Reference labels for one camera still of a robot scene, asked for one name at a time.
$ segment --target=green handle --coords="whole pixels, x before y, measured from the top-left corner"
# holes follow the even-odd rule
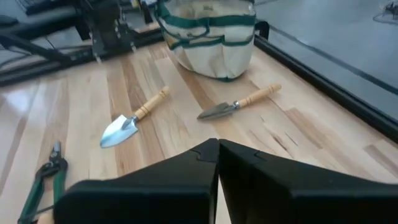
[[[65,180],[67,178],[67,171],[60,170],[54,177],[53,189],[54,189],[54,204],[61,198],[65,192]]]
[[[44,194],[44,183],[42,179],[35,179],[35,182],[33,183],[32,188],[30,189],[29,195],[27,196],[24,208],[22,209],[19,218],[22,219],[36,212],[37,207],[39,206],[40,203],[40,199],[42,198],[43,194]],[[19,224],[30,224],[33,218],[34,217],[19,221]]]

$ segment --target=wooden table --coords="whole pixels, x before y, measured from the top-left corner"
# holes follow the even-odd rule
[[[232,116],[197,121],[203,109],[271,83],[280,92]],[[170,96],[124,143],[101,149],[107,125],[168,85]],[[0,89],[0,222],[15,223],[36,170],[56,140],[67,187],[110,179],[180,154],[208,138],[380,182],[398,182],[397,145],[256,49],[249,70],[223,83],[181,67],[164,43]],[[51,185],[41,207],[52,203]],[[219,192],[218,223],[230,223]]]

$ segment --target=hand trowel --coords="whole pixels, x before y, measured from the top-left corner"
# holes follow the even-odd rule
[[[245,99],[236,100],[232,103],[232,105],[227,104],[227,102],[220,103],[210,109],[199,114],[198,119],[212,119],[219,118],[228,114],[233,113],[234,111],[244,108],[262,98],[265,98],[267,95],[271,93],[275,93],[280,90],[282,86],[280,84],[272,84],[268,86],[266,89],[258,90],[255,93],[249,95]]]
[[[138,131],[136,123],[147,115],[168,94],[169,87],[166,86],[156,96],[141,106],[131,118],[120,115],[105,129],[100,146],[102,148],[115,146],[136,133]]]

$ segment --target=black metal frame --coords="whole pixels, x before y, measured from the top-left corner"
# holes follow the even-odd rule
[[[28,25],[23,27],[23,29],[9,29],[6,32],[0,32],[0,42],[4,42],[4,40],[6,40],[7,43],[7,41],[11,40],[13,42],[10,44],[18,44],[23,49],[30,50],[49,59],[0,72],[0,86],[21,82],[28,78],[34,78],[45,73],[56,72],[64,68],[96,60],[97,58],[93,55],[93,49],[83,49],[70,54],[59,55],[59,52],[35,47],[28,44],[27,41],[22,40],[22,38],[28,40],[34,39],[41,35],[47,35],[47,33],[55,32],[56,30],[65,29],[72,26],[78,28],[82,39],[87,39],[88,27],[84,24],[82,16],[78,13],[69,15],[63,19],[52,19],[51,21],[47,21],[47,23],[44,22],[41,24],[36,24],[35,26]],[[317,73],[287,53],[283,52],[281,49],[269,43],[267,41],[269,26],[266,22],[262,22],[262,24],[256,26],[256,28],[260,28],[260,35],[256,35],[254,39],[254,45],[256,47],[275,58],[288,69],[295,72],[305,81],[311,83],[313,86],[324,92],[327,96],[386,135],[388,138],[394,142],[398,142],[398,122],[396,120],[385,115],[377,108],[373,108],[358,97],[327,80],[323,75]],[[129,35],[131,35],[133,47],[136,48],[144,47],[164,40],[160,29],[143,33],[137,33],[133,30],[130,30]],[[132,50],[131,47],[132,46],[129,45],[118,48],[117,50],[105,52],[101,56],[101,60],[106,60],[108,58],[130,52]]]

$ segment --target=white bag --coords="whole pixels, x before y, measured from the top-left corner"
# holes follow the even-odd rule
[[[159,1],[155,15],[166,43],[185,68],[225,81],[248,69],[256,23],[251,2]]]

